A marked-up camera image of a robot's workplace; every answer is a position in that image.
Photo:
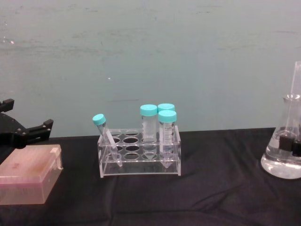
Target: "box lid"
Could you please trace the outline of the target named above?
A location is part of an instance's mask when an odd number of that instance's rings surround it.
[[[28,145],[15,149],[0,165],[0,184],[39,183],[61,168],[60,145]]]

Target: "table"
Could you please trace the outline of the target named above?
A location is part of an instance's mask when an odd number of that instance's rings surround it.
[[[260,166],[273,130],[181,132],[180,177],[100,179],[97,136],[51,138],[64,170],[46,203],[0,206],[0,225],[300,226],[301,181]]]

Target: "black clamp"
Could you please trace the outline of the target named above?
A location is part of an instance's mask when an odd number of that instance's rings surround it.
[[[49,119],[40,126],[26,129],[17,120],[1,113],[12,110],[13,106],[13,99],[0,102],[0,146],[8,145],[20,149],[28,144],[49,139],[53,120]]]
[[[294,136],[280,135],[279,149],[292,152],[293,156],[301,157],[301,140]]]

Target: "clear acrylic tube rack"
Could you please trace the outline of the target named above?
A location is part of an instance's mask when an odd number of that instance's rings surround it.
[[[118,148],[118,160],[122,166],[112,158],[110,149],[113,146],[108,139],[99,137],[98,159],[100,177],[109,175],[134,175],[134,174],[176,174],[181,175],[181,140],[178,127],[174,129],[174,142],[169,144],[173,151],[170,164],[164,167],[164,160],[160,157],[159,134],[157,141],[149,144],[142,141],[142,129],[111,129],[114,141]]]

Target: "wall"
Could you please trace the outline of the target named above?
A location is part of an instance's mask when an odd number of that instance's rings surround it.
[[[276,126],[301,60],[294,0],[2,0],[0,99],[52,136],[140,126],[171,102],[181,131]]]

